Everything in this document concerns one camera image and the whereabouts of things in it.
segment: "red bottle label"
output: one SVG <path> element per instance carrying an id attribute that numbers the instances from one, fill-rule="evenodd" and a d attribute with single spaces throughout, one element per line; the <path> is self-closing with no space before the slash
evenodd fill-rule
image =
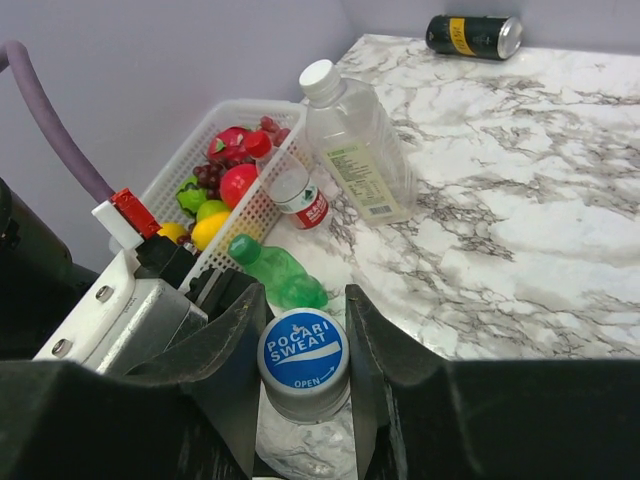
<path id="1" fill-rule="evenodd" d="M 318 226 L 329 212 L 329 202 L 311 180 L 295 198 L 276 205 L 282 213 L 295 215 L 294 223 L 303 230 Z"/>

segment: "pocari sweat bottle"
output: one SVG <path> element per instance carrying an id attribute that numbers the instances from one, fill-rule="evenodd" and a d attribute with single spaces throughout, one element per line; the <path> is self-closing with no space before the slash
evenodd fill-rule
<path id="1" fill-rule="evenodd" d="M 258 368 L 258 455 L 291 480 L 357 478 L 341 325 L 320 310 L 286 312 L 260 337 Z"/>

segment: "white marble surface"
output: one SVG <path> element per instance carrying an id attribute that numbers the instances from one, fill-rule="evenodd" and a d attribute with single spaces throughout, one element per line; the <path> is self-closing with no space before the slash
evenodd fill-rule
<path id="1" fill-rule="evenodd" d="M 360 284 L 447 358 L 640 353 L 640 57 L 522 49 L 504 63 L 366 35 L 339 64 L 375 85 L 420 178 L 418 213 L 267 243 L 331 291 Z"/>

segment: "green plastic bottle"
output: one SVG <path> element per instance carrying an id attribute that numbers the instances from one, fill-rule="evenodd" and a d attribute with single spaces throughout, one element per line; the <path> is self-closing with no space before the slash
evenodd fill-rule
<path id="1" fill-rule="evenodd" d="M 229 255 L 264 285 L 267 300 L 277 307 L 322 309 L 329 302 L 320 282 L 283 248 L 263 247 L 242 234 L 231 241 Z"/>

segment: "white bottle cap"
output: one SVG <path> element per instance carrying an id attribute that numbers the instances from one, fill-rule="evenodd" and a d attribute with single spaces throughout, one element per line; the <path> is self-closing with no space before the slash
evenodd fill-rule
<path id="1" fill-rule="evenodd" d="M 334 90 L 342 77 L 331 60 L 318 60 L 300 74 L 300 87 L 309 100 L 320 100 Z"/>
<path id="2" fill-rule="evenodd" d="M 258 343 L 271 405 L 297 423 L 333 416 L 349 398 L 349 344 L 329 315 L 296 308 L 272 320 Z"/>

